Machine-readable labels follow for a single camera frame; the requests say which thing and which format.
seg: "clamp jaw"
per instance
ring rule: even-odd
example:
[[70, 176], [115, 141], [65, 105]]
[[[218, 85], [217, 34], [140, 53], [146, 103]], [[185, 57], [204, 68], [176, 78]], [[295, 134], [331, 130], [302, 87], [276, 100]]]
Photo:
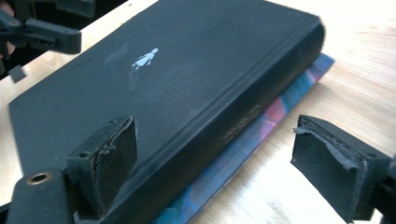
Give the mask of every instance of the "clamp jaw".
[[301, 115], [291, 163], [346, 222], [396, 223], [396, 158], [390, 158], [330, 122]]
[[133, 116], [106, 122], [67, 158], [67, 169], [47, 168], [24, 176], [12, 203], [0, 207], [7, 224], [101, 222], [137, 160]]
[[[17, 48], [29, 45], [67, 54], [81, 52], [81, 33], [78, 30], [35, 19], [22, 23], [0, 10], [0, 54], [6, 59], [9, 58], [8, 42]], [[3, 62], [0, 62], [0, 74], [4, 72]]]

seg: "white logo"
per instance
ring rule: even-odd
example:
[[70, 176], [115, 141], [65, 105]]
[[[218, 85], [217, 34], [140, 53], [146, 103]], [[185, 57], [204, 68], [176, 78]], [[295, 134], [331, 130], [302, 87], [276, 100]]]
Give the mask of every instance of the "white logo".
[[145, 54], [137, 59], [137, 61], [132, 64], [132, 67], [136, 70], [139, 70], [141, 66], [151, 65], [151, 60], [154, 58], [155, 53], [158, 52], [158, 49], [152, 50], [150, 53]]

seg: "wooden surface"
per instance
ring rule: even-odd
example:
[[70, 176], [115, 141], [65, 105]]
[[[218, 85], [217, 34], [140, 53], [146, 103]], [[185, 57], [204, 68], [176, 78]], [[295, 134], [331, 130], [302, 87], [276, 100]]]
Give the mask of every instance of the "wooden surface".
[[[83, 48], [153, 2], [129, 1], [96, 21], [83, 31]], [[323, 52], [335, 64], [192, 223], [343, 223], [290, 165], [299, 114], [326, 119], [391, 157], [396, 152], [396, 1], [273, 2], [319, 15], [327, 31]], [[73, 57], [47, 52], [23, 67], [23, 81], [0, 81], [0, 204], [21, 177], [7, 104]], [[375, 213], [371, 223], [379, 218]]]

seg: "black book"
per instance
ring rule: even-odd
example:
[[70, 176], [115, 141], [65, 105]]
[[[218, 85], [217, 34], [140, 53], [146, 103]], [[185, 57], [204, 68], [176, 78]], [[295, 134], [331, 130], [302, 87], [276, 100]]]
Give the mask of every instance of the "black book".
[[137, 161], [103, 223], [155, 218], [319, 55], [318, 17], [262, 0], [162, 0], [10, 104], [25, 174], [133, 115]]

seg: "book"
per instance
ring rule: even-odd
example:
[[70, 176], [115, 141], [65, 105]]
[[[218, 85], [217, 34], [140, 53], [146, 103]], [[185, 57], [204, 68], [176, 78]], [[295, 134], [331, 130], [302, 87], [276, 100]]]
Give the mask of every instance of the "book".
[[323, 77], [332, 63], [331, 57], [320, 54], [152, 223], [188, 223], [204, 209], [257, 146]]
[[137, 161], [103, 223], [154, 219], [319, 55], [316, 16], [261, 0], [164, 0], [14, 100], [25, 173], [134, 115]]

